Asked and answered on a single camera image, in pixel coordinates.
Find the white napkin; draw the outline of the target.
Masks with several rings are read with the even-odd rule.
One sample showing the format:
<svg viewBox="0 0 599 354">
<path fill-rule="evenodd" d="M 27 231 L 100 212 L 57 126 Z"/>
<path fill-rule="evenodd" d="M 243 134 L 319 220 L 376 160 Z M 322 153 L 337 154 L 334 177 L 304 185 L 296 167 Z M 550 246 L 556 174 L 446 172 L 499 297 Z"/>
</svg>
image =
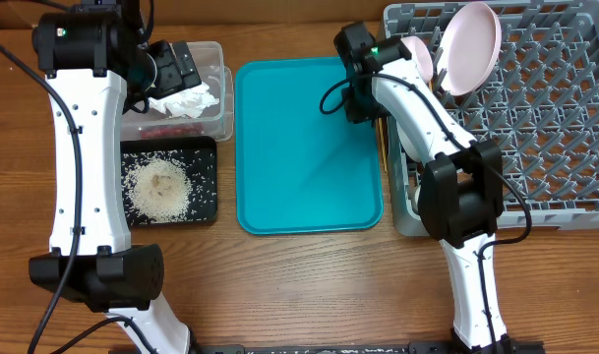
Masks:
<svg viewBox="0 0 599 354">
<path fill-rule="evenodd" d="M 186 116 L 198 118 L 208 107 L 219 104 L 219 99 L 210 93 L 210 86 L 200 85 L 187 88 L 161 99 L 149 99 L 150 108 L 167 118 Z"/>
</svg>

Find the large white plate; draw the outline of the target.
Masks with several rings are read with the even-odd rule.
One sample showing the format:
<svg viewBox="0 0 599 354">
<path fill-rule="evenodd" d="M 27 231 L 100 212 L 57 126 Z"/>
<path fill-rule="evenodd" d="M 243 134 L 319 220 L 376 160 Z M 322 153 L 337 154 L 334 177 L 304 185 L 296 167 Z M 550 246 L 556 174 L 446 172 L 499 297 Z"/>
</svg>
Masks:
<svg viewBox="0 0 599 354">
<path fill-rule="evenodd" d="M 449 21 L 439 48 L 437 72 L 446 71 L 440 87 L 452 96 L 472 92 L 486 82 L 502 44 L 500 20 L 484 2 L 470 2 Z"/>
</svg>

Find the grey bowl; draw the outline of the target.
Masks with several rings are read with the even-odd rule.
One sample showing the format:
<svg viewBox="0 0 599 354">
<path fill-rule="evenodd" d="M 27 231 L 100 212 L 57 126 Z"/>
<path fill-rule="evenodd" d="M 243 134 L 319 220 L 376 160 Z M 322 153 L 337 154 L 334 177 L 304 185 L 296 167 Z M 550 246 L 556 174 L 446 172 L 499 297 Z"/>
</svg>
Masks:
<svg viewBox="0 0 599 354">
<path fill-rule="evenodd" d="M 397 126 L 404 150 L 414 161 L 421 162 L 424 147 L 421 129 L 416 123 L 407 120 L 398 120 Z"/>
</svg>

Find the red snack wrapper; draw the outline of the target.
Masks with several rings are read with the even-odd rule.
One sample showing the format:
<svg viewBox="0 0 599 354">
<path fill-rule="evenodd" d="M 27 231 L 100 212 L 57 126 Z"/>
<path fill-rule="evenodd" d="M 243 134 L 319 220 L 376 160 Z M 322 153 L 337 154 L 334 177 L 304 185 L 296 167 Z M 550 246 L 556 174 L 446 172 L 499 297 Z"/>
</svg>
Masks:
<svg viewBox="0 0 599 354">
<path fill-rule="evenodd" d="M 201 123 L 185 125 L 161 125 L 140 129 L 140 137 L 143 140 L 152 139 L 175 139 L 184 137 L 196 137 L 203 135 L 205 130 Z"/>
</svg>

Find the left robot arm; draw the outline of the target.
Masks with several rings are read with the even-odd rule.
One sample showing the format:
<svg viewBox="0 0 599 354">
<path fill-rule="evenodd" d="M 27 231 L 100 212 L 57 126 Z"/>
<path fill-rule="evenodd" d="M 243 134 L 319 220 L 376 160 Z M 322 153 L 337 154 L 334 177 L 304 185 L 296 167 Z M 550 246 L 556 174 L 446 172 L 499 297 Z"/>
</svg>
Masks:
<svg viewBox="0 0 599 354">
<path fill-rule="evenodd" d="M 143 353 L 194 353 L 194 334 L 162 292 L 162 252 L 132 243 L 123 207 L 122 115 L 200 81 L 187 53 L 151 42 L 151 31 L 136 1 L 83 1 L 34 29 L 55 129 L 56 210 L 48 251 L 29 273 L 54 300 L 120 324 Z"/>
</svg>

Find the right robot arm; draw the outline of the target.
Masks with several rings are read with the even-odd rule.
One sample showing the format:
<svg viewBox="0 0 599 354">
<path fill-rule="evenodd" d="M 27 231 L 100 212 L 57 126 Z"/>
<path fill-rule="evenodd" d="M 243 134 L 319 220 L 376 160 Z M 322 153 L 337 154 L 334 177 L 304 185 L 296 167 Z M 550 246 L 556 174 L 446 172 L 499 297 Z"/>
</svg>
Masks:
<svg viewBox="0 0 599 354">
<path fill-rule="evenodd" d="M 333 45 L 346 71 L 338 87 L 347 120 L 391 116 L 423 165 L 417 213 L 447 258 L 455 345 L 462 353 L 510 352 L 493 262 L 503 204 L 500 149 L 476 141 L 450 117 L 401 39 L 378 41 L 357 22 L 343 27 Z"/>
</svg>

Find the white bowl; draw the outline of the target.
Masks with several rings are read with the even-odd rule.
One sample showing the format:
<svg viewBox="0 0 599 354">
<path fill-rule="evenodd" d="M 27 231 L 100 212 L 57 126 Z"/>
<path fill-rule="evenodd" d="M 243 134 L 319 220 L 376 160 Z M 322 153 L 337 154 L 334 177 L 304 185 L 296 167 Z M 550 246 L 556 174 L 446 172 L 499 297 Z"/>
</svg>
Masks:
<svg viewBox="0 0 599 354">
<path fill-rule="evenodd" d="M 434 76 L 434 64 L 426 44 L 418 36 L 406 36 L 401 41 L 411 53 L 422 80 L 428 84 Z"/>
</svg>

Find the small white cup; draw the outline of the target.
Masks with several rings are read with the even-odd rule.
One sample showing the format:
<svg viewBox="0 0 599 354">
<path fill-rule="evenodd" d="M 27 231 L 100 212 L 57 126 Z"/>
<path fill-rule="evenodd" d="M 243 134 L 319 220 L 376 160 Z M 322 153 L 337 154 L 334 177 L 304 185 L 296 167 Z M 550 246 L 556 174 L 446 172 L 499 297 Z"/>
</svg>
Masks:
<svg viewBox="0 0 599 354">
<path fill-rule="evenodd" d="M 413 211 L 415 213 L 419 212 L 420 192 L 421 192 L 421 186 L 416 187 L 413 197 L 412 197 L 412 200 L 411 200 L 411 205 L 412 205 Z"/>
</svg>

